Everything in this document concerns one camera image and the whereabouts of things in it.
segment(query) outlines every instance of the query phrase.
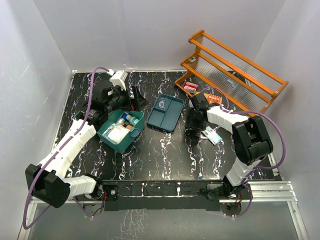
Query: wooden rack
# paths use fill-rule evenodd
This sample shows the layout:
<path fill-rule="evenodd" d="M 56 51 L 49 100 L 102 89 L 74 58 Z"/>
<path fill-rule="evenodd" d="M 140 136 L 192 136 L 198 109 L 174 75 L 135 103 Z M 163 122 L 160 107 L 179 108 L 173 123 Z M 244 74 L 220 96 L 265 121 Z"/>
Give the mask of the wooden rack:
<path fill-rule="evenodd" d="M 210 47 L 205 46 L 203 43 L 205 41 L 207 41 L 207 44 L 214 47 L 215 50 L 225 52 L 225 55 L 229 56 L 229 59 L 227 60 L 225 57 L 216 54 Z M 288 81 L 284 81 L 262 68 L 245 56 L 208 35 L 204 30 L 200 30 L 193 34 L 189 38 L 189 43 L 194 44 L 195 49 L 190 56 L 181 62 L 181 66 L 186 68 L 187 71 L 182 77 L 175 81 L 175 85 L 181 88 L 189 96 L 192 96 L 193 94 L 185 90 L 182 84 L 187 82 L 189 77 L 195 75 L 209 86 L 221 88 L 228 99 L 241 110 L 264 113 L 288 84 Z M 240 80 L 240 78 L 236 77 L 228 70 L 238 73 L 245 81 Z M 222 73 L 223 79 L 227 78 L 227 85 L 226 82 L 222 83 L 219 77 L 215 77 L 213 72 L 218 72 L 219 76 L 222 76 Z M 245 97 L 235 97 L 236 91 L 242 91 L 242 96 Z M 260 104 L 249 108 L 248 105 L 253 106 L 252 102 L 254 102 L 257 97 L 260 99 Z M 251 99 L 251 104 L 248 104 L 248 98 Z"/>

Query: teal bin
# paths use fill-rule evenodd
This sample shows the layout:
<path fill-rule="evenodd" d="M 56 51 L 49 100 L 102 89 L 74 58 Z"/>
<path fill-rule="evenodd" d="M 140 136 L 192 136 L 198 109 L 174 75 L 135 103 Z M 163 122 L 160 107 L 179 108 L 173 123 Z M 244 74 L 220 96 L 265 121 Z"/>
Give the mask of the teal bin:
<path fill-rule="evenodd" d="M 124 111 L 120 109 L 110 112 L 108 115 L 108 121 L 106 121 L 97 132 L 97 134 L 105 144 L 107 144 L 108 146 L 110 146 L 111 148 L 113 148 L 114 150 L 116 150 L 118 153 L 121 153 L 121 154 L 125 152 L 125 150 L 129 147 L 129 145 L 135 140 L 135 138 L 139 135 L 139 133 L 141 133 L 145 128 L 144 112 L 130 111 L 129 115 L 136 117 L 137 119 L 139 119 L 139 121 L 133 126 L 133 128 L 130 129 L 130 132 L 128 132 L 128 134 L 124 137 L 124 139 L 120 143 L 114 144 L 110 142 L 107 138 L 103 136 L 103 134 L 112 124 L 115 124 L 117 122 L 117 120 L 122 116 L 123 113 Z"/>

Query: gray floor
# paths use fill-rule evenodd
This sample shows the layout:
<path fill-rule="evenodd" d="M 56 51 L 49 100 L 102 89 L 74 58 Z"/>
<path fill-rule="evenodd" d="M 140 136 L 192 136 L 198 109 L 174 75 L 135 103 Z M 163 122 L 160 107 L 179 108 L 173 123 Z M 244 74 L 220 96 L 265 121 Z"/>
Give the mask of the gray floor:
<path fill-rule="evenodd" d="M 36 215 L 45 206 L 39 204 Z M 123 210 L 103 212 L 90 220 L 69 203 L 50 208 L 28 239 L 296 240 L 298 236 L 286 202 L 253 202 L 235 221 L 203 210 Z"/>

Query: table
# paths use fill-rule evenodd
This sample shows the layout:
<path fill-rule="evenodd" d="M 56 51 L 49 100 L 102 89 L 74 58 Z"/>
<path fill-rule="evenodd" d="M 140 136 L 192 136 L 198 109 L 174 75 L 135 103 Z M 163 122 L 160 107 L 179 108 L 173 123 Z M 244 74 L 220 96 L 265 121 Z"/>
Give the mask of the table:
<path fill-rule="evenodd" d="M 143 110 L 148 118 L 159 94 L 167 94 L 186 100 L 186 94 L 175 87 L 174 82 L 182 71 L 130 72 L 125 80 L 126 87 L 137 85 L 140 93 L 149 101 Z M 59 126 L 56 142 L 66 134 L 75 114 L 88 99 L 88 83 L 91 73 L 76 73 L 72 77 L 70 92 Z M 109 79 L 105 72 L 96 73 L 95 83 Z M 190 82 L 207 85 L 194 76 Z M 222 137 L 222 142 L 213 146 L 211 142 L 185 134 L 187 108 L 184 107 L 173 133 L 164 133 L 149 128 L 145 123 L 143 132 L 124 153 L 117 153 L 94 136 L 73 161 L 66 177 L 81 176 L 85 173 L 103 180 L 153 180 L 153 181 L 202 181 L 222 180 L 231 169 L 235 158 L 232 136 L 225 129 L 210 124 Z M 260 163 L 270 166 L 268 160 Z M 256 170 L 252 180 L 274 180 L 272 170 Z"/>

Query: red and white package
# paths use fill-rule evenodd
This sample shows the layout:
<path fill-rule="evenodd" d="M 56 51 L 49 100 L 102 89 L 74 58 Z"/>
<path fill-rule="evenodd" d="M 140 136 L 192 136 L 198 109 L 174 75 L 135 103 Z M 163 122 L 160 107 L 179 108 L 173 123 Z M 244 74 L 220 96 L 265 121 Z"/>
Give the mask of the red and white package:
<path fill-rule="evenodd" d="M 196 91 L 197 91 L 197 89 L 198 89 L 198 86 L 199 86 L 199 85 L 187 81 L 187 82 L 184 84 L 183 88 L 184 88 L 185 90 L 187 90 L 188 92 L 195 94 Z"/>

